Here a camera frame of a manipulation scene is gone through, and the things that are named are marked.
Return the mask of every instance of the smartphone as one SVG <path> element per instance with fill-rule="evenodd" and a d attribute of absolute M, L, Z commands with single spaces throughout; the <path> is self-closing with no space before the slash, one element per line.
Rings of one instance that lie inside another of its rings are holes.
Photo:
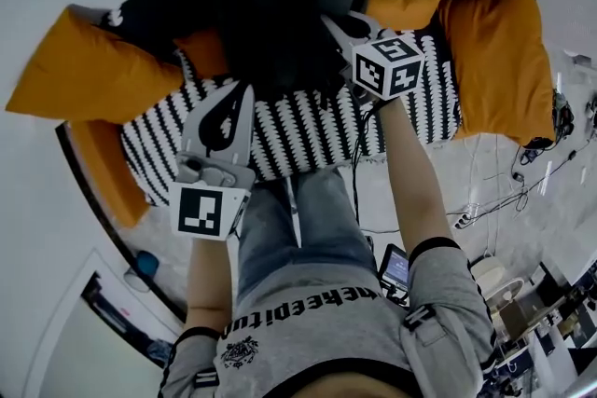
<path fill-rule="evenodd" d="M 407 253 L 394 244 L 388 244 L 383 256 L 378 279 L 387 286 L 409 290 L 409 259 Z"/>

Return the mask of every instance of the gray t-shirt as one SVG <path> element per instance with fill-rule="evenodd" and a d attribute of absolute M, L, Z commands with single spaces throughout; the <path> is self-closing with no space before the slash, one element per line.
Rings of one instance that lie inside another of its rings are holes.
<path fill-rule="evenodd" d="M 404 310 L 363 268 L 281 268 L 239 304 L 223 334 L 181 335 L 160 397 L 292 396 L 343 372 L 410 396 L 476 396 L 493 367 L 495 333 L 465 255 L 452 240 L 427 240 L 410 257 L 409 282 Z"/>

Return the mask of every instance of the orange cushion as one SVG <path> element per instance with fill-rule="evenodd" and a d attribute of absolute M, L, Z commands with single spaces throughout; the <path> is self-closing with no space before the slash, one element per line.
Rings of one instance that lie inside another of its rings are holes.
<path fill-rule="evenodd" d="M 423 29 L 436 13 L 441 0 L 369 0 L 367 15 L 383 28 Z"/>
<path fill-rule="evenodd" d="M 102 202 L 125 227 L 135 226 L 149 205 L 122 153 L 118 126 L 106 121 L 74 121 L 71 141 Z"/>
<path fill-rule="evenodd" d="M 457 137 L 500 133 L 520 145 L 555 140 L 552 83 L 535 0 L 444 0 L 463 125 Z"/>
<path fill-rule="evenodd" d="M 182 82 L 179 67 L 159 62 L 67 8 L 29 60 L 7 110 L 126 123 Z"/>
<path fill-rule="evenodd" d="M 224 46 L 215 28 L 201 30 L 185 38 L 176 38 L 174 42 L 187 54 L 199 78 L 213 78 L 229 73 Z"/>

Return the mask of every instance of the phone screen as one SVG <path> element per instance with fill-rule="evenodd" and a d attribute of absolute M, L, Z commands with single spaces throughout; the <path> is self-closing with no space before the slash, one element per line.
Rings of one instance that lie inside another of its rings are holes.
<path fill-rule="evenodd" d="M 409 259 L 396 251 L 392 251 L 388 267 L 383 278 L 393 285 L 406 289 L 409 284 Z"/>

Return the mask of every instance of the person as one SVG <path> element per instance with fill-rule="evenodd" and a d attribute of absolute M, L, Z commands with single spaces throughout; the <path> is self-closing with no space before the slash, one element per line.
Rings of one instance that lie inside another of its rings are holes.
<path fill-rule="evenodd" d="M 256 185 L 243 219 L 236 307 L 227 245 L 194 240 L 187 322 L 160 397 L 476 396 L 495 333 L 451 238 L 437 177 L 400 100 L 380 111 L 410 309 L 382 295 L 337 170 Z"/>

